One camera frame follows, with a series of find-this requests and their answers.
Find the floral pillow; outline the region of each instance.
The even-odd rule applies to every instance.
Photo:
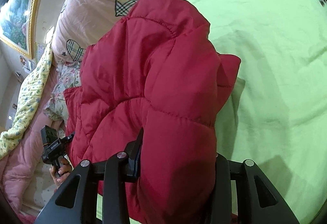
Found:
[[[58,83],[55,85],[51,97],[43,109],[44,114],[51,120],[64,120],[66,124],[69,115],[63,92],[67,88],[81,85],[80,70],[80,62],[60,62],[58,64]]]

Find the human hand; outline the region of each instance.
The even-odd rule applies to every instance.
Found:
[[[58,171],[58,173],[60,175],[62,175],[61,177],[59,177],[59,178],[56,177],[56,167],[55,166],[52,166],[50,168],[51,177],[53,178],[53,181],[57,187],[59,187],[67,179],[67,177],[73,170],[73,167],[71,166],[71,164],[69,164],[69,161],[67,159],[62,158],[61,160],[59,160],[59,162],[63,164],[63,166],[61,166],[61,168]]]

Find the pink blanket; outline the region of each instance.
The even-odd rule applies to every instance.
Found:
[[[24,191],[42,155],[43,144],[40,131],[45,125],[58,128],[61,123],[53,122],[42,112],[56,82],[57,71],[55,67],[51,67],[39,107],[22,141],[8,156],[0,160],[0,187],[11,207],[17,212],[21,209]]]

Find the red puffer jacket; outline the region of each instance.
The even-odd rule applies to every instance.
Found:
[[[215,51],[209,26],[187,1],[139,0],[88,47],[82,86],[65,92],[73,166],[108,159],[144,128],[141,177],[126,184],[143,224],[197,223],[213,189],[215,118],[240,59]]]

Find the green bed sheet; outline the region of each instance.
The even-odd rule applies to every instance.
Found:
[[[327,199],[327,6],[321,0],[187,0],[219,53],[242,60],[216,119],[217,151],[253,159],[302,224]]]

